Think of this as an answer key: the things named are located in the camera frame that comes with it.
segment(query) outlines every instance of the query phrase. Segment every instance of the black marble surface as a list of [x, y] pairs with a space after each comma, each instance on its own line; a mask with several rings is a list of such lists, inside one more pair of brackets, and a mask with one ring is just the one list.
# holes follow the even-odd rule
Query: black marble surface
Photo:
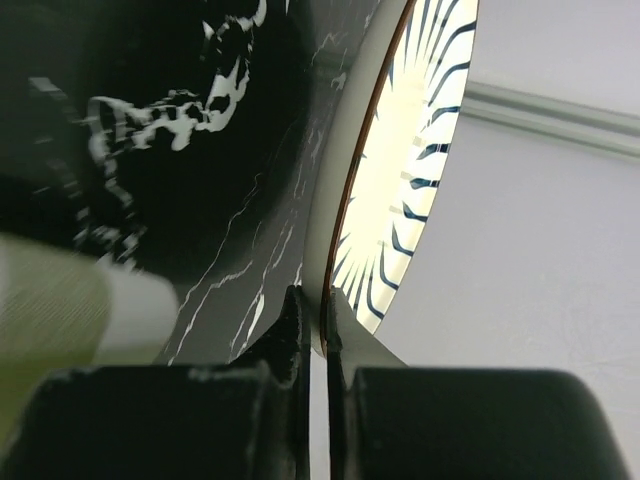
[[379, 0], [4, 0], [0, 230], [168, 279], [159, 362], [221, 362], [299, 282]]

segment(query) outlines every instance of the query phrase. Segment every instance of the wall molding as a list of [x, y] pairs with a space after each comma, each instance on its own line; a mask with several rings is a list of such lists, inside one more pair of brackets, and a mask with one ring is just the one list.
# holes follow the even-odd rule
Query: wall molding
[[461, 114], [640, 162], [640, 117], [473, 81]]

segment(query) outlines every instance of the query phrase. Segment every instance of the glossy black surface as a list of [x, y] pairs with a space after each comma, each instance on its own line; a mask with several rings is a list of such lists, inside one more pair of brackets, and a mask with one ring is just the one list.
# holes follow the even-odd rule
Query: glossy black surface
[[0, 230], [170, 280], [160, 362], [235, 358], [299, 282], [325, 132], [377, 4], [3, 1]]

